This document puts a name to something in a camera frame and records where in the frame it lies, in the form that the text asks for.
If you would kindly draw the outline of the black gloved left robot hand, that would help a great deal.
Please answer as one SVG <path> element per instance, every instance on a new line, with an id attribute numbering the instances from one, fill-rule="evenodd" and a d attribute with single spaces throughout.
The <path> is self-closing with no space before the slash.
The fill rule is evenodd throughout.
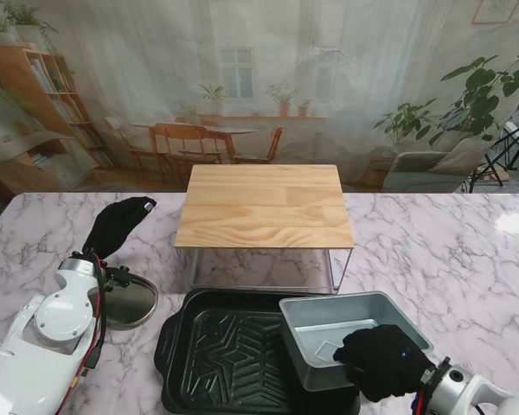
<path id="1" fill-rule="evenodd" d="M 115 253 L 157 202 L 147 196 L 131 197 L 105 207 L 96 217 L 82 252 L 93 251 L 100 259 Z"/>

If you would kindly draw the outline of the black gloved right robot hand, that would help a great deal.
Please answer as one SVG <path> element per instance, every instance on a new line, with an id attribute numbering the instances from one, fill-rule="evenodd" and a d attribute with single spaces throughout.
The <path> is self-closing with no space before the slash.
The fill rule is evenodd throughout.
<path id="1" fill-rule="evenodd" d="M 347 335 L 333 360 L 347 367 L 349 382 L 374 403 L 418 392 L 425 372 L 435 368 L 409 336 L 387 324 Z"/>

